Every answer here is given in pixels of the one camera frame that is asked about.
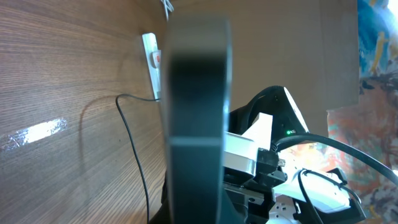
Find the blue Galaxy smartphone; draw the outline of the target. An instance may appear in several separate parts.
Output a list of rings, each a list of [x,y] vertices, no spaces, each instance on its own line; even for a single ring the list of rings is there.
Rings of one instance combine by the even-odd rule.
[[[161,108],[173,223],[218,223],[231,83],[226,18],[169,20],[161,55]]]

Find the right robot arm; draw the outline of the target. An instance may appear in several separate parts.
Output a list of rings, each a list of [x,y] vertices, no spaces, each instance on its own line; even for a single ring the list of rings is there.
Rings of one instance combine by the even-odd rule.
[[[289,91],[270,86],[231,112],[222,214],[228,223],[357,223],[366,216],[344,172],[313,171],[279,157],[283,137],[308,128]]]

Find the white power strip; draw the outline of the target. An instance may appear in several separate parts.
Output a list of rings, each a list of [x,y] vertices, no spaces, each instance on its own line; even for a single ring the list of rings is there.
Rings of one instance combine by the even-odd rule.
[[[157,39],[154,33],[142,34],[144,51],[147,59],[150,80],[154,92],[154,98],[160,98],[160,58],[161,50],[158,49]]]

